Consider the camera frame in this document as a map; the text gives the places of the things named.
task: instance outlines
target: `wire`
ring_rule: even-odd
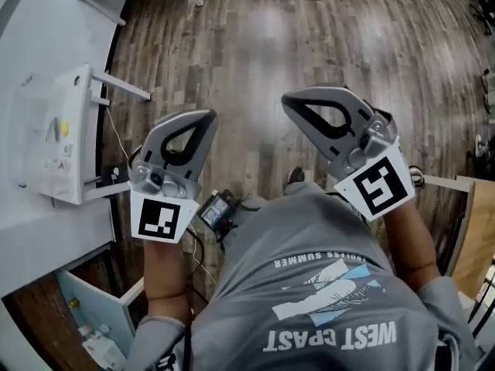
[[[190,229],[192,230],[189,230],[189,228],[187,228],[187,232],[189,232],[193,238],[195,239],[194,241],[194,251],[193,251],[193,258],[194,260],[198,263],[198,266],[196,267],[196,269],[194,270],[194,272],[188,276],[187,278],[189,279],[190,277],[192,277],[199,269],[200,267],[203,268],[203,271],[205,271],[210,277],[211,277],[211,280],[213,282],[215,282],[215,284],[217,284],[217,281],[215,280],[215,278],[213,277],[213,275],[204,267],[203,265],[203,262],[204,262],[204,245],[203,245],[203,242],[201,241],[201,239],[197,236],[197,233],[196,231],[194,230],[194,227],[190,224],[189,225]],[[196,245],[198,244],[198,242],[200,243],[200,246],[201,246],[201,249],[202,249],[202,253],[203,253],[203,256],[201,257],[201,261],[199,261],[197,258],[196,258]]]
[[[197,265],[196,269],[186,278],[186,279],[189,279],[189,278],[193,277],[193,275],[203,265],[203,262],[204,262],[204,245],[203,245],[203,242],[201,241],[201,239],[193,231],[191,231],[189,228],[186,228],[186,231],[196,240],[197,243],[200,244],[200,247],[201,247],[201,258],[200,258],[200,261],[198,261],[198,265]]]
[[[452,337],[450,334],[444,334],[443,335],[443,341],[444,342],[449,342],[449,348],[450,348],[450,358],[451,358],[451,365],[450,369],[459,369],[459,346],[457,345],[457,341],[454,337]]]
[[[194,286],[192,286],[192,285],[190,285],[190,284],[186,284],[186,286],[187,286],[188,288],[190,288],[192,291],[194,291],[194,292],[198,295],[198,297],[200,297],[200,298],[204,301],[204,303],[205,303],[205,304],[207,304],[207,305],[209,304],[209,302],[208,302],[208,300],[205,298],[205,296],[204,296],[204,295],[202,295],[202,294],[201,294],[201,293],[200,293],[197,289],[195,289],[195,288],[194,288]]]
[[[237,203],[237,207],[239,209],[245,210],[246,212],[257,212],[259,209],[261,209],[261,207],[247,207],[247,206],[244,206],[241,202],[238,202]]]
[[[111,123],[111,126],[113,127],[114,132],[115,132],[115,134],[117,135],[118,144],[121,146],[121,149],[122,149],[122,151],[124,152],[125,157],[129,160],[129,156],[127,155],[127,152],[125,152],[125,150],[124,150],[124,146],[122,145],[122,142],[121,142],[121,137],[118,135],[117,129],[115,129],[114,120],[112,120],[112,119],[111,119],[110,110],[108,110],[108,107],[106,107],[106,109],[107,109],[108,117],[110,117],[110,123]]]
[[[129,158],[127,158],[127,163],[129,166],[132,166],[132,161],[134,161],[134,158],[136,158],[136,155],[139,154],[139,152],[142,150],[142,145],[137,147],[131,154]]]
[[[197,240],[196,240],[196,241],[194,241],[193,258],[194,258],[194,260],[195,260],[195,261],[196,261],[199,265],[201,265],[201,267],[203,268],[203,271],[205,271],[205,272],[206,272],[206,273],[207,273],[207,274],[211,277],[211,280],[212,280],[215,284],[217,284],[217,281],[215,280],[215,278],[213,277],[213,275],[212,275],[212,274],[211,274],[211,273],[210,273],[210,272],[209,272],[209,271],[208,271],[208,270],[204,267],[204,265],[202,265],[202,264],[198,261],[198,259],[196,258],[196,245],[197,245],[197,243],[198,243],[198,242],[197,242]]]

